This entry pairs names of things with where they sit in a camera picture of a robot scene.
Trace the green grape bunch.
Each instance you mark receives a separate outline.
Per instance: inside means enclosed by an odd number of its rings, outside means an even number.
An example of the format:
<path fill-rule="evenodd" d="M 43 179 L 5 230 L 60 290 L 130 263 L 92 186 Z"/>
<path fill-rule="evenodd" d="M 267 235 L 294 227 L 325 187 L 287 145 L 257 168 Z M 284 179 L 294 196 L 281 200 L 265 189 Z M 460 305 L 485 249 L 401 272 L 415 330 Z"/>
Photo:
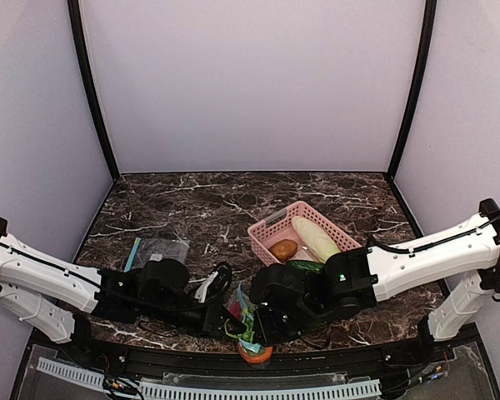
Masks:
<path fill-rule="evenodd" d="M 238 337 L 238 339 L 247 343 L 254 343 L 255 329 L 253 312 L 244 309 L 241 322 L 246 325 L 246 332 L 241 337 Z"/>

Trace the orange persimmon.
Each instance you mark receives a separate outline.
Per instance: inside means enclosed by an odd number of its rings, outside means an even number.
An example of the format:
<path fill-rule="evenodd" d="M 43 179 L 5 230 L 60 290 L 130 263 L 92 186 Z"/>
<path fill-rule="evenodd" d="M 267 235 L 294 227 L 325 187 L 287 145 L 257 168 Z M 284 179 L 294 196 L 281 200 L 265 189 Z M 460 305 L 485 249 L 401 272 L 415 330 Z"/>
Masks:
<path fill-rule="evenodd" d="M 270 362 L 273 355 L 273 347 L 262 347 L 259 352 L 252 352 L 245 347 L 240 347 L 239 354 L 246 363 L 252 366 L 265 365 Z"/>

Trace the clear zip bag blue zipper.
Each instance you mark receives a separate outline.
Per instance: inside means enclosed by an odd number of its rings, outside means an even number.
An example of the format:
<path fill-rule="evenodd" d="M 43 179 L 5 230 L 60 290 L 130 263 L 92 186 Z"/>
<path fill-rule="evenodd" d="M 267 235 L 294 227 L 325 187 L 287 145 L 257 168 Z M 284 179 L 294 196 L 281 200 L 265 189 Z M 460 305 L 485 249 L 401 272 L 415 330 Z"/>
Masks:
<path fill-rule="evenodd" d="M 243 292 L 242 285 L 238 284 L 228 303 L 228 311 L 242 323 L 245 330 L 242 333 L 230 333 L 225 328 L 225 333 L 237 341 L 238 353 L 250 367 L 265 369 L 271 361 L 273 347 L 265 347 L 257 342 L 253 315 L 256 310 L 257 307 Z"/>

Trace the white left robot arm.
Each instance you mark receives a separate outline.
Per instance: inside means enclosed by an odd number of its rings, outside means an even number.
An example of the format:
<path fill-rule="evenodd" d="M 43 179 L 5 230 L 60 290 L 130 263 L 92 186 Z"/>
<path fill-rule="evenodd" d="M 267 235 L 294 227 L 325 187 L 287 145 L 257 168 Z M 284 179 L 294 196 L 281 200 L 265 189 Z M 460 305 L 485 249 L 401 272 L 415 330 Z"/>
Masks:
<path fill-rule="evenodd" d="M 58 344 L 88 338 L 87 315 L 126 324 L 147 317 L 206 338 L 244 333 L 224 305 L 232 280 L 226 262 L 190 291 L 188 269 L 173 258 L 126 272 L 65 262 L 18 240 L 0 217 L 0 303 Z"/>

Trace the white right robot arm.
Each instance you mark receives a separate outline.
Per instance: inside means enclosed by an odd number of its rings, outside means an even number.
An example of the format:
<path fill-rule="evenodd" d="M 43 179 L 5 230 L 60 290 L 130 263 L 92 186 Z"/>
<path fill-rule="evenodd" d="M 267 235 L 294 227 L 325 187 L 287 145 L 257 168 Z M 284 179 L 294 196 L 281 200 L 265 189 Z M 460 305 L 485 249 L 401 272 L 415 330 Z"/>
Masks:
<path fill-rule="evenodd" d="M 285 343 L 319 323 L 357 316 L 407 290 L 454 275 L 459 284 L 419 324 L 429 342 L 454 338 L 489 298 L 500 299 L 500 208 L 491 198 L 457 226 L 360 246 L 305 202 L 248 230 L 262 268 L 251 282 L 254 340 Z"/>

